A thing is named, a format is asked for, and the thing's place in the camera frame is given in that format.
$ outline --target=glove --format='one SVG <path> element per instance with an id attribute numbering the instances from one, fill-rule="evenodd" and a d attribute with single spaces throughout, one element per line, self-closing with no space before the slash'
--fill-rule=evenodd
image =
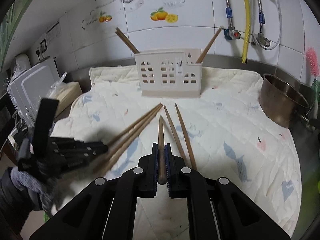
<path id="1" fill-rule="evenodd" d="M 40 182 L 26 171 L 19 171 L 18 167 L 11 170 L 12 184 L 20 191 L 25 188 L 33 203 L 32 209 L 35 211 L 44 210 L 51 214 L 51 208 L 56 192 L 57 179 L 50 178 L 46 183 Z"/>

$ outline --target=white tile wall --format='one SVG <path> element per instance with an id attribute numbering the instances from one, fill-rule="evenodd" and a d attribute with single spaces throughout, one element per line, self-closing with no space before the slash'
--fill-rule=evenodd
<path id="1" fill-rule="evenodd" d="M 255 12 L 253 29 L 257 33 L 258 6 L 257 0 L 252 1 Z M 230 3 L 234 25 L 244 36 L 244 0 L 230 0 Z M 320 54 L 320 40 L 314 35 L 320 31 L 320 25 L 303 0 L 280 0 L 280 6 L 283 20 L 281 46 L 267 51 L 249 45 L 248 59 L 277 65 L 295 78 L 310 84 L 313 78 L 309 77 L 303 54 L 309 46 Z M 176 14 L 178 20 L 174 23 L 153 21 L 150 14 L 161 7 L 169 14 Z M 277 2 L 262 0 L 262 7 L 266 22 L 263 33 L 273 46 L 280 32 Z M 54 54 L 60 65 L 60 73 L 133 57 L 130 50 L 115 36 L 116 27 L 126 33 L 139 50 L 181 47 L 203 49 L 214 34 L 213 27 L 228 26 L 225 8 L 225 0 L 87 0 L 60 19 L 64 37 L 52 44 L 47 54 Z M 111 15 L 112 20 L 100 23 L 100 12 Z M 209 53 L 241 57 L 242 47 L 243 40 L 226 41 L 224 35 L 220 34 Z M 31 55 L 31 58 L 30 61 L 37 61 L 36 55 Z"/>
<path id="2" fill-rule="evenodd" d="M 303 54 L 285 46 L 280 46 L 279 68 L 283 69 L 290 75 L 300 79 L 303 64 Z"/>
<path id="3" fill-rule="evenodd" d="M 204 48 L 214 28 L 209 27 L 164 27 L 129 33 L 130 41 L 140 51 L 163 48 Z M 209 50 L 214 54 L 214 44 Z"/>
<path id="4" fill-rule="evenodd" d="M 262 9 L 265 15 L 266 24 L 263 26 L 264 36 L 269 40 L 276 42 L 279 37 L 279 15 L 277 13 L 276 0 L 261 0 Z M 254 16 L 253 30 L 255 33 L 259 31 L 259 10 L 257 0 L 253 0 Z M 233 24 L 235 28 L 241 32 L 245 32 L 246 18 L 244 13 L 244 0 L 230 0 L 230 6 L 233 13 Z M 226 17 L 226 2 L 225 0 L 213 0 L 214 23 L 215 27 L 221 25 L 227 27 L 228 20 Z"/>
<path id="5" fill-rule="evenodd" d="M 214 27 L 212 0 L 133 0 L 125 6 L 128 31 L 138 31 L 169 26 Z M 168 14 L 178 16 L 176 22 L 154 21 L 150 14 L 163 8 Z"/>
<path id="6" fill-rule="evenodd" d="M 280 44 L 304 53 L 304 26 L 299 0 L 279 0 L 282 14 Z"/>
<path id="7" fill-rule="evenodd" d="M 59 23 L 61 28 L 61 36 L 57 38 L 54 42 L 50 44 L 47 43 L 49 53 L 54 57 L 58 57 L 61 54 L 73 52 L 67 14 L 64 14 L 59 19 Z"/>
<path id="8" fill-rule="evenodd" d="M 118 36 L 104 39 L 75 51 L 79 68 L 104 65 L 105 62 L 131 58 L 131 51 Z"/>

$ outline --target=lemon decal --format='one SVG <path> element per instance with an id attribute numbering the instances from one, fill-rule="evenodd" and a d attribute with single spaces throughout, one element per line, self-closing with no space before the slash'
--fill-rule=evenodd
<path id="1" fill-rule="evenodd" d="M 163 7 L 160 7 L 156 12 L 150 14 L 150 18 L 153 21 L 163 21 L 167 15 L 168 13 L 163 10 Z"/>
<path id="2" fill-rule="evenodd" d="M 175 23 L 178 21 L 178 15 L 176 14 L 168 14 L 166 17 L 165 17 L 165 20 L 169 23 Z"/>
<path id="3" fill-rule="evenodd" d="M 103 23 L 103 22 L 109 22 L 112 19 L 111 15 L 105 15 L 106 12 L 100 12 L 99 14 L 99 22 Z"/>

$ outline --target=stainless steel pot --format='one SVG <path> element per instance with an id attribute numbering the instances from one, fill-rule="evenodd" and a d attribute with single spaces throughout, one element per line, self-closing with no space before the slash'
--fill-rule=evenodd
<path id="1" fill-rule="evenodd" d="M 292 127 L 298 119 L 303 119 L 320 129 L 320 121 L 306 117 L 309 104 L 297 90 L 276 76 L 263 76 L 259 102 L 267 117 L 285 128 Z"/>

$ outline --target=sleeve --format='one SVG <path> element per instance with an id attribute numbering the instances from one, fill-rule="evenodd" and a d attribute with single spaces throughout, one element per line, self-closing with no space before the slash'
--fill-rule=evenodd
<path id="1" fill-rule="evenodd" d="M 13 185 L 11 169 L 8 168 L 0 179 L 0 213 L 13 232 L 19 234 L 32 211 L 32 201 L 27 189 L 20 191 Z"/>

